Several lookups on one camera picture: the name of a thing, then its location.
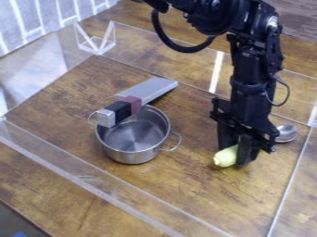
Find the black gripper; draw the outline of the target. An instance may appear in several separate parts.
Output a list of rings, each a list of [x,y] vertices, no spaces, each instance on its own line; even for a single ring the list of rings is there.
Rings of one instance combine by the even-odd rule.
[[[218,146],[223,150],[238,144],[238,167],[257,159],[260,150],[273,153],[276,149],[280,132],[269,120],[274,95],[274,86],[233,87],[229,100],[211,99],[210,117],[218,123]]]

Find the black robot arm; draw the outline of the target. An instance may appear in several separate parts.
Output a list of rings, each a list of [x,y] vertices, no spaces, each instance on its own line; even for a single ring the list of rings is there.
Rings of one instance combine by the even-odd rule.
[[[230,43],[231,93],[227,100],[211,99],[210,117],[218,122],[221,149],[235,146],[238,167],[257,159],[261,151],[273,153],[280,131],[269,120],[276,106],[277,73],[282,70],[280,48],[282,25],[276,8],[264,0],[143,0],[153,7],[151,20],[163,43],[181,53],[195,53],[217,36]],[[182,46],[166,35],[159,16],[170,8],[183,13],[191,26],[209,37],[199,45]]]

